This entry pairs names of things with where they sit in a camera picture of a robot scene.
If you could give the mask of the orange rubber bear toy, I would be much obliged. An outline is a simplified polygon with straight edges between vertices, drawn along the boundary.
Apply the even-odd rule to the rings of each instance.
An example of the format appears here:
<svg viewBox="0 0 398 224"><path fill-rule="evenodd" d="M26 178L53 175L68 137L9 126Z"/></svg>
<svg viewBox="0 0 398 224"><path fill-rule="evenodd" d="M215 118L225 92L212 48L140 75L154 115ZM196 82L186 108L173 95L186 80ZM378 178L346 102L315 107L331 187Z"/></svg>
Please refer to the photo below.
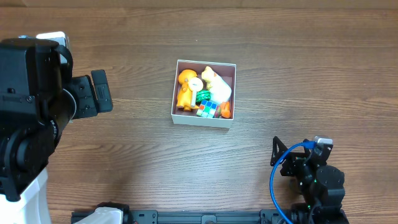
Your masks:
<svg viewBox="0 0 398 224"><path fill-rule="evenodd" d="M186 69L183 70L178 76L178 82L181 84L181 88L177 95L177 108L183 109L184 111L191 111L192 109L199 109L199 106L192 102L192 91L189 89L189 80L197 77L197 73L194 70Z"/></svg>

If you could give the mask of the colourful puzzle cube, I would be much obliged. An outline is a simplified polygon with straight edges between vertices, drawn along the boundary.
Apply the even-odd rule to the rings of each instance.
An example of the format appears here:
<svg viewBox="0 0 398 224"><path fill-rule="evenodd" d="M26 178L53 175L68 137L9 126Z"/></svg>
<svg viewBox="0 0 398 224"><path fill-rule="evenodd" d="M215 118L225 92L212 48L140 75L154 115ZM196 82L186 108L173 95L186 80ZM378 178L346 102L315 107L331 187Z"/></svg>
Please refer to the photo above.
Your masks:
<svg viewBox="0 0 398 224"><path fill-rule="evenodd" d="M197 110L197 116L202 118L219 118L221 116L220 105L212 101L202 100Z"/></svg>

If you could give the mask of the white plush duck toy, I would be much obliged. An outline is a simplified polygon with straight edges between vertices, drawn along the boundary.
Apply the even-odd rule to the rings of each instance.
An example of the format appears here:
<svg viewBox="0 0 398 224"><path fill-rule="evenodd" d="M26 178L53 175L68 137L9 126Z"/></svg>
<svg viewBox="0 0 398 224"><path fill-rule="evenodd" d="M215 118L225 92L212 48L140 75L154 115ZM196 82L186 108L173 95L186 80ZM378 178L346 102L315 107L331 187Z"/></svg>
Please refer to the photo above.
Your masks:
<svg viewBox="0 0 398 224"><path fill-rule="evenodd" d="M221 107L221 116L231 118L230 97L231 87L211 67L206 66L201 73L201 78L206 82L206 89L210 92L211 101Z"/></svg>

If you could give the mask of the yellow wooden rattle drum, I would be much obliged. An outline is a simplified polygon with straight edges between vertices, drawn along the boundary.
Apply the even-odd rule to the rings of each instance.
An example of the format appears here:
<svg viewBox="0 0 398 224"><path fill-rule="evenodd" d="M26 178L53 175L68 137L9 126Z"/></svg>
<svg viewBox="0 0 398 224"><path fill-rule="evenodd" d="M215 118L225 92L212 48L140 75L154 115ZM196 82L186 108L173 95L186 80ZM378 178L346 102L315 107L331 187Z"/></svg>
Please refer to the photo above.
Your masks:
<svg viewBox="0 0 398 224"><path fill-rule="evenodd" d="M197 92L203 89L203 82L200 78L193 77L189 79L188 87L192 91L192 99L190 106L194 108L196 106Z"/></svg>

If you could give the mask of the green plastic wheel toy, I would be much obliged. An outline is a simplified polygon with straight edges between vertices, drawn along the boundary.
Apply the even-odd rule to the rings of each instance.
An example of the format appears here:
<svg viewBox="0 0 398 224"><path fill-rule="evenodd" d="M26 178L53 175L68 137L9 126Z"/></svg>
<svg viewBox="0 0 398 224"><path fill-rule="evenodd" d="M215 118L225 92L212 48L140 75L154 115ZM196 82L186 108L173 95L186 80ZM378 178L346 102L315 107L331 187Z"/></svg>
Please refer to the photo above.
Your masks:
<svg viewBox="0 0 398 224"><path fill-rule="evenodd" d="M208 90L201 90L197 92L196 104L201 103L203 100L211 100L211 93Z"/></svg>

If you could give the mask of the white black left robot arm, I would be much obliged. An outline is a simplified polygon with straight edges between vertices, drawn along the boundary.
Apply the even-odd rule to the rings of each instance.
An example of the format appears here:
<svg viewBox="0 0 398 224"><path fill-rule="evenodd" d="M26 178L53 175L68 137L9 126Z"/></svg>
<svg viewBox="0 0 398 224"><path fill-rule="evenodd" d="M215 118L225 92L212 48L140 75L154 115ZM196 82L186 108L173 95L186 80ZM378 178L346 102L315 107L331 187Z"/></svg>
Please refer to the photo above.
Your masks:
<svg viewBox="0 0 398 224"><path fill-rule="evenodd" d="M47 165L75 119L112 111L104 70L73 75L62 31L1 41L1 222L50 223Z"/></svg>

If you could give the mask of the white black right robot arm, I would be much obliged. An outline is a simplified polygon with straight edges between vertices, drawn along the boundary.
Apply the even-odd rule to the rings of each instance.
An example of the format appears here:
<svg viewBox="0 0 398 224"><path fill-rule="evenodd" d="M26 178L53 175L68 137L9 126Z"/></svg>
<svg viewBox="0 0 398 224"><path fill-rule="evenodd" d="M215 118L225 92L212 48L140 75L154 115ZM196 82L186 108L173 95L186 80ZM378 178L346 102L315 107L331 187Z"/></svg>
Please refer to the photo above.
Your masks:
<svg viewBox="0 0 398 224"><path fill-rule="evenodd" d="M332 149L333 140L328 137L315 136L311 141L304 139L291 147L287 147L277 136L273 138L269 190L277 217L272 223L349 223L342 210L345 174L327 164ZM282 176L296 180L297 190L304 198L303 203L295 203L286 211L281 209L274 193L278 166L282 166Z"/></svg>

